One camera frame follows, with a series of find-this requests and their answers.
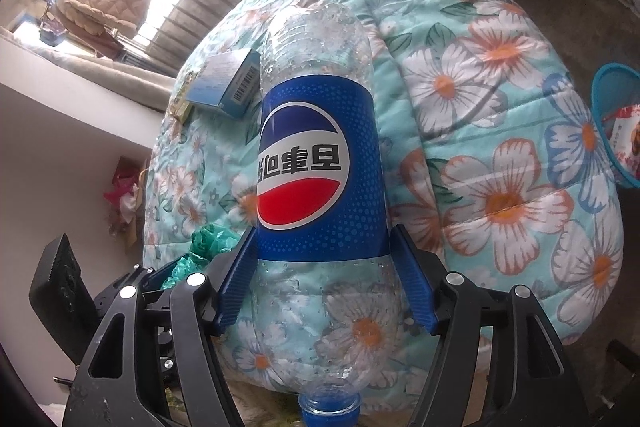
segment blue dot pattern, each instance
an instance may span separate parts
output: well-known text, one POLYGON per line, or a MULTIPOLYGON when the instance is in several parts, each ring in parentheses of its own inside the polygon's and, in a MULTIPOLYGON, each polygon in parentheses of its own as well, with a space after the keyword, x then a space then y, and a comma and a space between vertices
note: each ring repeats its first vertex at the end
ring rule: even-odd
POLYGON ((340 76, 314 74, 293 78, 267 94, 262 121, 287 102, 311 103, 334 118, 347 142, 350 173, 340 199, 311 223, 291 230, 271 230, 258 224, 260 258, 348 261, 386 255, 384 180, 369 91, 340 76))

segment plastic bottle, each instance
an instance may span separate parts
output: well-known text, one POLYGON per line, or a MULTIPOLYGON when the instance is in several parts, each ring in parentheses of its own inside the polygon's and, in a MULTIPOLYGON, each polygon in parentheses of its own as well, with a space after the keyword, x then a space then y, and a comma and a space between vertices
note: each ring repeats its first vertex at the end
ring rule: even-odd
POLYGON ((398 332, 371 77, 369 40, 345 6, 274 17, 260 74, 252 312, 308 427, 357 422, 359 391, 398 332))

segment beige quilted jacket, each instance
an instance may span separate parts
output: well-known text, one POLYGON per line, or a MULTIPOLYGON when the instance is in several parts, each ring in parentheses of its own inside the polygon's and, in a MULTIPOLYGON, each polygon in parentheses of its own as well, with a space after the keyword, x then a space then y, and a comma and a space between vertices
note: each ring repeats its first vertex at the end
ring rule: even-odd
POLYGON ((105 26, 117 28, 133 38, 145 21, 151 0, 53 0, 56 7, 91 35, 101 35, 105 26))

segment turquoise blanket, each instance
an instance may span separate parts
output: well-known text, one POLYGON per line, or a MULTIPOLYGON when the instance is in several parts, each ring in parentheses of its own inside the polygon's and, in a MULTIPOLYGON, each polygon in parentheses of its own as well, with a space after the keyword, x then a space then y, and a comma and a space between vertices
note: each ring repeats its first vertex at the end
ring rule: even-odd
MULTIPOLYGON (((478 285, 528 285, 563 341, 574 341, 620 273, 620 210, 588 108, 512 0, 243 0, 193 52, 174 94, 210 54, 259 50, 277 10, 321 1, 346 4, 369 35, 392 222, 478 285)), ((242 121, 198 109, 184 125, 165 116, 148 177, 145 266, 185 253, 206 223, 242 232, 254 222, 259 114, 256 98, 242 121)), ((347 333, 349 320, 378 316, 363 302, 335 306, 328 326, 347 333)), ((394 352, 364 391, 365 412, 412 407, 430 368, 435 339, 406 301, 388 343, 394 352)), ((490 344, 483 333, 478 371, 490 344)), ((216 346, 229 378, 283 389, 258 349, 250 296, 216 346)))

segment blue box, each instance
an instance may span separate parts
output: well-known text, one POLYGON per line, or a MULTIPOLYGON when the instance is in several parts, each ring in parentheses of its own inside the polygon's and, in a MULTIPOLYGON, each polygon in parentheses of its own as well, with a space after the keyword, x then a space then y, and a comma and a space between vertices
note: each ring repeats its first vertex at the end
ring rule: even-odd
POLYGON ((193 79, 185 100, 242 118, 260 82, 260 54, 245 48, 212 55, 193 79))

